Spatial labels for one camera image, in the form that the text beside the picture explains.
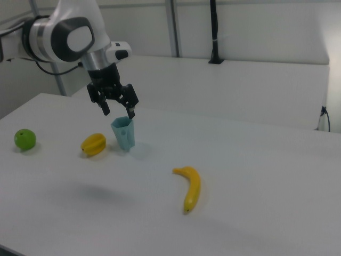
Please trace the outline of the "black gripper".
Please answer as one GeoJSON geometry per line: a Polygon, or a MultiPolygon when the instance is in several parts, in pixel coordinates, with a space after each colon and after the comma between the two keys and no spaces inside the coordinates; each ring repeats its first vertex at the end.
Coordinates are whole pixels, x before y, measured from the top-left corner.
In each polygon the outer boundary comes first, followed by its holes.
{"type": "Polygon", "coordinates": [[[90,100],[102,109],[105,116],[110,113],[106,102],[107,98],[118,99],[118,102],[126,108],[128,118],[133,119],[135,117],[134,109],[139,99],[132,84],[122,86],[115,63],[103,69],[89,70],[88,74],[91,79],[91,83],[87,85],[90,100]]]}

